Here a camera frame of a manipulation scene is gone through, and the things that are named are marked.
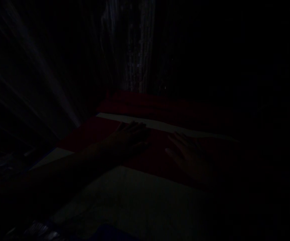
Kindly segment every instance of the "sheer curtain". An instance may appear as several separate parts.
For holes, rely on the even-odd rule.
[[[54,145],[105,88],[145,93],[154,15],[154,0],[0,1],[0,152]]]

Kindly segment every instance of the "hand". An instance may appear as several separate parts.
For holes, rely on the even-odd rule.
[[[174,132],[174,137],[168,138],[181,150],[183,158],[178,156],[169,148],[165,152],[176,162],[176,164],[192,179],[211,184],[213,181],[213,170],[207,161],[204,152],[197,139],[193,142],[184,134]]]
[[[129,157],[147,148],[148,143],[144,140],[147,138],[148,131],[143,123],[132,121],[125,127],[121,122],[116,131],[99,145],[111,157]]]

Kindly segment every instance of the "red fabric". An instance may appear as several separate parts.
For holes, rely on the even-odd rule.
[[[233,133],[235,123],[233,114],[206,105],[188,101],[171,101],[162,97],[124,91],[113,95],[108,94],[107,99],[100,104],[97,111],[154,119],[192,130],[213,130],[215,133]],[[80,151],[91,143],[106,138],[118,124],[117,121],[92,117],[63,139],[58,147],[73,152]],[[181,155],[167,138],[168,134],[170,133],[151,130],[148,138],[150,147],[141,155],[127,160],[123,165],[184,185],[200,187],[165,153],[165,148],[169,147]],[[200,143],[220,172],[233,172],[233,167],[239,166],[237,164],[240,163],[243,153],[239,143],[215,138],[201,138]],[[245,158],[245,167],[240,167],[240,169],[253,172],[254,169],[251,168],[253,163],[253,158],[250,158],[250,161]]]
[[[242,127],[250,124],[242,115],[193,101],[170,100],[164,97],[127,91],[107,93],[97,112],[128,115],[162,121],[191,130],[239,137]]]
[[[73,152],[83,150],[88,145],[99,142],[109,136],[118,126],[119,122],[99,117],[92,117],[70,135],[64,138],[57,146]],[[148,138],[150,147],[141,155],[127,160],[123,165],[138,171],[163,177],[187,186],[201,188],[199,184],[191,180],[173,160],[165,153],[169,147],[179,153],[179,150],[167,138],[166,133],[159,130],[151,130]],[[214,138],[202,138],[203,148],[218,163],[222,169],[228,169],[231,163],[238,158],[239,146],[230,141]]]

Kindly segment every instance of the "fabric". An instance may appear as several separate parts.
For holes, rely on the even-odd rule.
[[[208,215],[204,192],[118,166],[78,192],[51,220],[83,239],[108,224],[139,240],[176,241],[205,240]]]
[[[119,122],[114,120],[92,117],[60,141],[57,147],[73,152],[81,151],[91,143],[99,142],[109,136],[118,124]],[[183,173],[173,160],[166,155],[165,148],[171,148],[179,153],[179,150],[167,138],[167,134],[164,131],[151,129],[147,140],[150,147],[141,155],[127,160],[124,166],[184,185],[198,187],[198,184]],[[213,161],[217,162],[223,169],[230,168],[238,159],[239,144],[233,141],[202,138],[200,143],[207,153],[213,157]]]
[[[107,91],[97,112],[128,115],[162,121],[191,130],[227,134],[241,137],[249,120],[233,111],[188,100],[171,100],[166,97],[127,91]]]

